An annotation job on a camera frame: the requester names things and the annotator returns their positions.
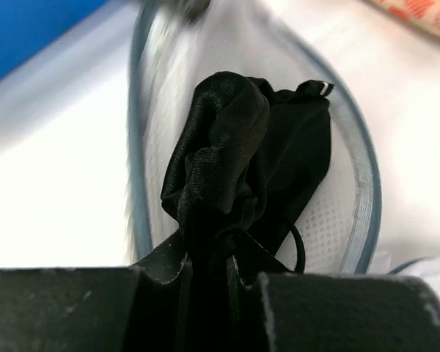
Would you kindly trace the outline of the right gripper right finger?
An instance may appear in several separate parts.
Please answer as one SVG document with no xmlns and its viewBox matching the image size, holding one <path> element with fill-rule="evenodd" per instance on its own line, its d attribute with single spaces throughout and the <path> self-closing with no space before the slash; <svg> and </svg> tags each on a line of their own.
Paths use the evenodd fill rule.
<svg viewBox="0 0 440 352">
<path fill-rule="evenodd" d="M 227 271 L 233 351 L 440 351 L 440 300 L 416 277 L 296 274 L 245 234 Z"/>
</svg>

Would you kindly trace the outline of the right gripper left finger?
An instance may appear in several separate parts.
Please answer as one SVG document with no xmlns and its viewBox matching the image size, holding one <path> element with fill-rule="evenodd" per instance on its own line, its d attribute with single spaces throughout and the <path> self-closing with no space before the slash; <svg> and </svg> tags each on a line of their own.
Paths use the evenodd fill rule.
<svg viewBox="0 0 440 352">
<path fill-rule="evenodd" d="M 184 351 L 190 281 L 178 234 L 128 267 L 0 269 L 0 351 Z"/>
</svg>

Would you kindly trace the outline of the black bra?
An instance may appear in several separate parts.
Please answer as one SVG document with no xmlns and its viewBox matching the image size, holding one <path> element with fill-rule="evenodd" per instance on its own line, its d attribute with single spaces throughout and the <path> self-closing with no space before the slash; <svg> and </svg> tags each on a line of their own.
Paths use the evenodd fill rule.
<svg viewBox="0 0 440 352">
<path fill-rule="evenodd" d="M 212 268 L 242 235 L 276 254 L 292 235 L 304 271 L 296 221 L 330 167 L 333 88 L 308 80 L 276 91 L 229 71 L 197 85 L 161 191 L 194 262 Z"/>
</svg>

